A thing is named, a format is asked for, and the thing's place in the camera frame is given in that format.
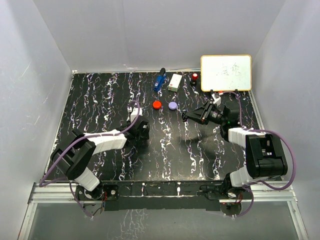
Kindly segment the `orange earbud charging case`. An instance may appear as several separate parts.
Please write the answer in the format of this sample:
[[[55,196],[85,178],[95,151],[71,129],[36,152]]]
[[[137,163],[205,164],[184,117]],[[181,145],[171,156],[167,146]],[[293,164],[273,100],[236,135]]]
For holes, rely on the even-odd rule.
[[[162,107],[162,103],[159,101],[159,100],[156,100],[152,103],[152,107],[155,109],[155,110],[159,110],[161,109]]]

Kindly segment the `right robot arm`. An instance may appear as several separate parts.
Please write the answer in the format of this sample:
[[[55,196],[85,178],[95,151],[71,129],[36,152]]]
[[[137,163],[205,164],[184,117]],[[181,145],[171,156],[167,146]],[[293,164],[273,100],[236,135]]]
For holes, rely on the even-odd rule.
[[[184,122],[192,120],[201,125],[210,122],[218,124],[225,141],[245,149],[245,166],[228,173],[220,185],[206,187],[204,192],[233,199],[244,192],[245,186],[266,184],[267,180],[288,172],[281,138],[274,133],[254,132],[241,127],[240,113],[240,108],[232,101],[227,101],[222,111],[213,102],[207,101],[198,109],[182,113]]]

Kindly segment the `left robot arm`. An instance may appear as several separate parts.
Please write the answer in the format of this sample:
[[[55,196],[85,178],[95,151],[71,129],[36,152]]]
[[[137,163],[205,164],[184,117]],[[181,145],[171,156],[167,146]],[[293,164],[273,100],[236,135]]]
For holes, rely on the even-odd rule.
[[[149,139],[149,121],[138,116],[131,125],[128,122],[109,132],[82,133],[73,130],[67,138],[58,144],[50,156],[57,168],[69,181],[84,188],[87,198],[97,200],[103,195],[103,184],[88,168],[93,155],[123,149],[129,143],[143,142]]]

